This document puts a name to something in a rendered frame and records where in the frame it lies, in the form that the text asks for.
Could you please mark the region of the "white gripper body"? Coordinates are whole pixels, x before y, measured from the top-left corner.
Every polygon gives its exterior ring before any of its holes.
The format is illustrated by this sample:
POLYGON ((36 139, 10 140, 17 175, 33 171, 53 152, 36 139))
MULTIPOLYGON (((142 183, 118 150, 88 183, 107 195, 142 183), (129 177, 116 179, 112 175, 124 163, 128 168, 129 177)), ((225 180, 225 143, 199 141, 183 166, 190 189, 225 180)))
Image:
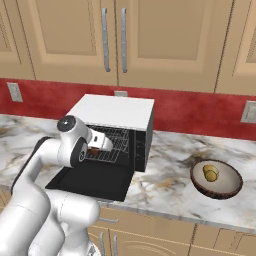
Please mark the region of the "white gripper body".
POLYGON ((113 143, 104 133, 100 134, 100 143, 100 149, 103 151, 111 151, 113 149, 113 143))

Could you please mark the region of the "white toaster oven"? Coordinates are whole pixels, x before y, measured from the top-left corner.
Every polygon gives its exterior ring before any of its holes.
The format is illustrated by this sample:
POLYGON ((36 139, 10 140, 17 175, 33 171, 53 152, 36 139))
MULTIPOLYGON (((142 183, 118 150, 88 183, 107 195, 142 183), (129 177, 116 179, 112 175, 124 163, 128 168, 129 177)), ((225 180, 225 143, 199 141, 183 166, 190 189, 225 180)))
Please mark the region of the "white toaster oven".
POLYGON ((90 125, 127 129, 132 171, 144 172, 152 142, 154 100, 85 94, 68 112, 90 125))

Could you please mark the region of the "black toaster oven door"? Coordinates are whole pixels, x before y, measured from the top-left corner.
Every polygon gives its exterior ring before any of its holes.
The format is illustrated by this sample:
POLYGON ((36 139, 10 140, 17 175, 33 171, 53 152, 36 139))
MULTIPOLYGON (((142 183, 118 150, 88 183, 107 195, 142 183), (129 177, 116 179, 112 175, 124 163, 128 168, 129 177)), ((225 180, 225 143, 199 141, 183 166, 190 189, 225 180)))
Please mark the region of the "black toaster oven door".
POLYGON ((123 202, 133 174, 126 167, 84 162, 62 168, 45 188, 123 202))

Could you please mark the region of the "brown wooden bowl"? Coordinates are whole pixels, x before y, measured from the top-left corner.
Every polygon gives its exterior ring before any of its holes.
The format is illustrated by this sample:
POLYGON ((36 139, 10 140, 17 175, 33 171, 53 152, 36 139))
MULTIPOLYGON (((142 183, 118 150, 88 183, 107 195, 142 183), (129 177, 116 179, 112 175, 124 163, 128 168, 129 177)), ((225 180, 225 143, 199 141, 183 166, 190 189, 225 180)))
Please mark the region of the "brown wooden bowl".
POLYGON ((214 159, 196 162, 190 168, 190 179, 201 194, 216 200, 234 197, 243 186, 242 176, 234 167, 214 159), (219 175, 214 182, 208 182, 205 179, 203 167, 207 164, 212 164, 219 170, 219 175))

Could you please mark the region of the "tan drawer front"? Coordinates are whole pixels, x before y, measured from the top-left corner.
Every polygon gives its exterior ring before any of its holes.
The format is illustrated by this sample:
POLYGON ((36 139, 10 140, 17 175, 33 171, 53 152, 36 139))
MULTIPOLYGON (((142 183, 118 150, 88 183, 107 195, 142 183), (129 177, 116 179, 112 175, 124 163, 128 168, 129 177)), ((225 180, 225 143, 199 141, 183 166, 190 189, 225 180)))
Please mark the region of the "tan drawer front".
POLYGON ((100 218, 119 219, 118 223, 97 221, 96 226, 190 244, 194 224, 175 219, 101 208, 100 218))
POLYGON ((256 256, 256 234, 198 224, 188 256, 256 256))

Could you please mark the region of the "tan base cupboard door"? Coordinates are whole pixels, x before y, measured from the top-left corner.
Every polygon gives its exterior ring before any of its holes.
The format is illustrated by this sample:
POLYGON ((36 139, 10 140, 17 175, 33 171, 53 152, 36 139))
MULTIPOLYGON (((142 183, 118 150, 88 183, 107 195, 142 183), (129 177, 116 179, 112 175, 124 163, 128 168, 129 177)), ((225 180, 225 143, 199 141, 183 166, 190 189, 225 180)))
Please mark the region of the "tan base cupboard door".
POLYGON ((104 232, 104 246, 105 246, 106 256, 112 256, 108 229, 102 228, 102 227, 96 227, 96 226, 91 226, 88 228, 89 237, 99 250, 100 250, 100 233, 101 232, 104 232))
POLYGON ((113 251, 113 237, 117 235, 118 256, 188 256, 189 244, 152 238, 124 231, 110 229, 113 251))

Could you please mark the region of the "yellow round food piece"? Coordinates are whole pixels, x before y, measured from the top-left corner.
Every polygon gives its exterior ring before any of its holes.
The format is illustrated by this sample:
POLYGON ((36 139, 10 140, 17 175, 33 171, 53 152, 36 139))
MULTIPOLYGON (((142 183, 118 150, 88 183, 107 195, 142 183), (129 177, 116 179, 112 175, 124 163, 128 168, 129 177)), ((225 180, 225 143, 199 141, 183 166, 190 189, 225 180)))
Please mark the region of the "yellow round food piece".
POLYGON ((208 182, 214 182, 217 179, 217 175, 213 171, 207 171, 204 176, 208 182))
POLYGON ((211 172, 214 173, 216 176, 219 175, 219 170, 212 164, 207 164, 203 167, 203 172, 207 173, 207 172, 211 172))

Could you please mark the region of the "tan wall cupboard door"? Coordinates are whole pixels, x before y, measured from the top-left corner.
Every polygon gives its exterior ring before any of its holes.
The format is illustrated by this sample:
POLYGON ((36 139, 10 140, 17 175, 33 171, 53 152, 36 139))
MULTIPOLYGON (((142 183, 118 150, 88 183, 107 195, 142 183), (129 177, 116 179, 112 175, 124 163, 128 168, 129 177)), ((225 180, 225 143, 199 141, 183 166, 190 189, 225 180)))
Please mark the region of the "tan wall cupboard door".
POLYGON ((35 79, 17 0, 0 0, 0 78, 35 79))
POLYGON ((17 0, 35 78, 117 83, 114 0, 17 0), (107 8, 110 72, 104 67, 102 8, 107 8))
POLYGON ((256 0, 234 0, 216 92, 256 95, 256 0))
POLYGON ((115 6, 121 86, 214 91, 232 0, 116 0, 115 6), (122 72, 122 8, 127 73, 122 72))

